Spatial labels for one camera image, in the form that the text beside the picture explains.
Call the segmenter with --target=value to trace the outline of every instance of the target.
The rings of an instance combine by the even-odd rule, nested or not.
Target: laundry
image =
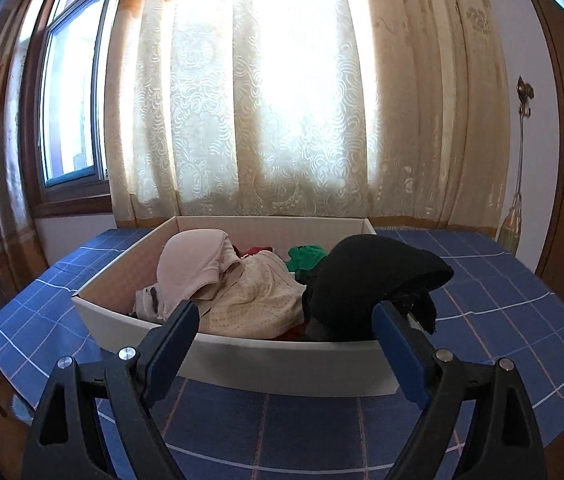
[[[243,260],[244,271],[216,299],[196,302],[206,310],[202,333],[273,339],[303,323],[302,293],[284,262],[270,251]]]
[[[288,255],[290,260],[286,263],[286,268],[290,272],[297,272],[298,270],[311,270],[327,255],[327,252],[319,245],[303,245],[291,247]]]
[[[313,288],[318,278],[319,268],[321,267],[324,258],[311,270],[297,270],[295,273],[295,281],[301,285],[305,285],[306,289],[302,294],[302,309],[304,310],[304,319],[306,321],[311,317],[311,309],[309,307],[311,298],[313,296]]]
[[[270,251],[273,252],[273,247],[251,247],[250,249],[246,250],[241,254],[242,257],[245,256],[253,256],[253,254],[257,254],[260,251]]]
[[[210,300],[239,278],[243,261],[229,236],[218,229],[182,231],[167,241],[157,279],[163,300],[158,316],[168,319],[182,300]]]
[[[435,332],[436,308],[428,295],[454,271],[433,253],[388,237],[354,235],[324,258],[306,298],[310,319],[305,334],[313,341],[375,338],[373,307],[383,300],[411,314],[428,333]]]
[[[291,341],[291,342],[301,342],[301,341],[309,341],[304,333],[306,330],[307,322],[306,320],[299,325],[295,325],[294,327],[290,328],[282,335],[274,337],[271,339],[272,341]]]
[[[224,231],[183,231],[164,246],[158,283],[136,292],[134,317],[163,324],[182,300],[198,307],[199,331],[273,339],[304,322],[302,293],[271,247],[239,253]]]

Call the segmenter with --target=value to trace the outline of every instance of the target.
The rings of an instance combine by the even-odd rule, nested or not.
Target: wall
[[[72,253],[92,237],[115,229],[113,215],[88,215],[57,218],[37,218],[39,234],[49,265]]]
[[[502,34],[510,89],[511,145],[503,220],[513,201],[520,156],[518,77],[531,83],[536,93],[531,117],[524,121],[522,235],[516,255],[535,272],[553,211],[558,175],[560,123],[553,66],[531,0],[490,1]]]

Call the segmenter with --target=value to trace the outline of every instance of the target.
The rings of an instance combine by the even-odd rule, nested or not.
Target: blue gripper pad
[[[421,410],[426,409],[437,372],[435,349],[422,332],[409,326],[389,301],[382,301],[373,308],[372,320],[373,332],[404,395]]]
[[[150,330],[140,343],[136,378],[143,385],[147,408],[164,399],[179,367],[191,348],[199,328],[199,311],[188,300],[181,301],[166,324]]]

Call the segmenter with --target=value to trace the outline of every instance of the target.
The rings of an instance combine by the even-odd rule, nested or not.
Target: sheer curtain
[[[6,0],[0,12],[0,284],[14,297],[48,268],[23,193],[19,96],[24,61],[44,0]]]
[[[488,0],[121,0],[104,98],[116,220],[494,233],[505,81]]]

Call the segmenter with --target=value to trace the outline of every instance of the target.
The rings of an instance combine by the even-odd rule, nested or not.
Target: black garment
[[[304,312],[304,322],[308,322],[311,318],[311,309],[309,307],[311,298],[313,296],[313,288],[315,288],[315,282],[318,279],[318,272],[321,263],[324,261],[322,258],[315,267],[310,270],[300,269],[295,271],[295,281],[300,283],[300,285],[306,285],[304,292],[302,293],[302,310]]]
[[[378,235],[354,235],[338,243],[320,262],[313,293],[307,298],[313,340],[375,339],[373,307],[391,301],[409,312],[428,333],[435,332],[436,308],[428,292],[453,277],[438,256]]]

